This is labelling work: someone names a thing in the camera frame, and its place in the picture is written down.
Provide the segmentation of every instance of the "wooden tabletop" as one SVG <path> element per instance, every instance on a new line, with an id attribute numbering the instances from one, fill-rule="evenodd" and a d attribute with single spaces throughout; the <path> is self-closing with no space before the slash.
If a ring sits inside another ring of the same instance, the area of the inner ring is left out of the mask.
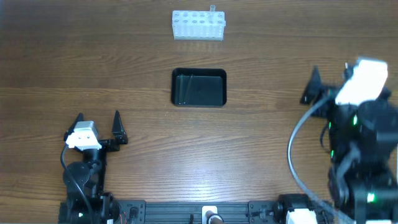
<path id="1" fill-rule="evenodd" d="M 224 41 L 174 40 L 172 11 L 210 4 L 226 13 Z M 1 1 L 0 222 L 57 222 L 63 134 L 79 112 L 110 138 L 120 111 L 129 144 L 109 153 L 106 173 L 116 198 L 247 202 L 300 192 L 286 146 L 308 109 L 299 99 L 312 67 L 339 84 L 345 62 L 385 60 L 398 103 L 397 11 L 396 0 Z M 174 106 L 176 67 L 225 69 L 225 106 Z M 328 198 L 325 123 L 310 120 L 293 154 L 299 176 Z"/>

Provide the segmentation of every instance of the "gray cable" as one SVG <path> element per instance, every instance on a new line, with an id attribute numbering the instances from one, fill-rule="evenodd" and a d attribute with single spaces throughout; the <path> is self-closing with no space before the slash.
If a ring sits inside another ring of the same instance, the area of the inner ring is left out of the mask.
<path id="1" fill-rule="evenodd" d="M 306 193 L 311 200 L 319 204 L 321 207 L 323 207 L 328 213 L 333 214 L 334 216 L 337 216 L 342 223 L 347 223 L 347 224 L 353 224 L 355 223 L 349 216 L 344 214 L 343 212 L 339 210 L 335 210 L 332 206 L 329 204 L 325 203 L 322 201 L 318 196 L 313 193 L 305 184 L 303 181 L 301 181 L 294 169 L 293 162 L 292 162 L 292 145 L 293 145 L 293 140 L 294 137 L 296 136 L 297 132 L 299 129 L 302 127 L 303 123 L 311 116 L 311 114 L 319 109 L 321 106 L 323 106 L 327 101 L 329 100 L 329 97 L 324 97 L 317 103 L 315 103 L 298 121 L 296 127 L 294 128 L 292 135 L 290 136 L 289 139 L 289 145 L 287 146 L 287 162 L 289 163 L 289 168 L 292 173 L 292 176 L 294 180 L 296 181 L 297 185 Z"/>

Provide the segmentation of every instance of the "green led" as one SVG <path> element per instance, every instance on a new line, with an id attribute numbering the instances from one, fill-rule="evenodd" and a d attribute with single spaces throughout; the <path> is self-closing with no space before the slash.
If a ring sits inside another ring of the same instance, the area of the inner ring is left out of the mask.
<path id="1" fill-rule="evenodd" d="M 375 202 L 376 196 L 374 193 L 368 193 L 368 203 Z"/>
<path id="2" fill-rule="evenodd" d="M 353 125 L 356 125 L 358 123 L 358 117 L 355 115 L 353 119 Z"/>

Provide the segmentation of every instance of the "wooden table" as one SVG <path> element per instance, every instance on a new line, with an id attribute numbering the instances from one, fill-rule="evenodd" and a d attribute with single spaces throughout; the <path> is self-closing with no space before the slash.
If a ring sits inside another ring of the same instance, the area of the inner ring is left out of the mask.
<path id="1" fill-rule="evenodd" d="M 172 11 L 210 4 L 226 13 L 224 41 L 174 41 Z M 130 142 L 109 154 L 106 174 L 116 198 L 246 202 L 300 192 L 286 145 L 308 109 L 299 98 L 314 65 L 341 83 L 345 62 L 376 57 L 398 89 L 395 0 L 10 0 L 0 11 L 0 222 L 57 221 L 62 137 L 79 112 L 102 138 L 121 113 Z M 176 67 L 225 69 L 226 105 L 171 104 Z M 303 127 L 294 162 L 328 198 L 325 123 Z"/>

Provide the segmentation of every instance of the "black tray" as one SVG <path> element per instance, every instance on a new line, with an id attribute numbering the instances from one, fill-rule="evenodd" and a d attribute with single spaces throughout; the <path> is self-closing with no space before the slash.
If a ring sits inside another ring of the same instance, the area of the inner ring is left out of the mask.
<path id="1" fill-rule="evenodd" d="M 223 106 L 226 103 L 226 72 L 219 68 L 174 69 L 172 103 L 176 106 Z"/>

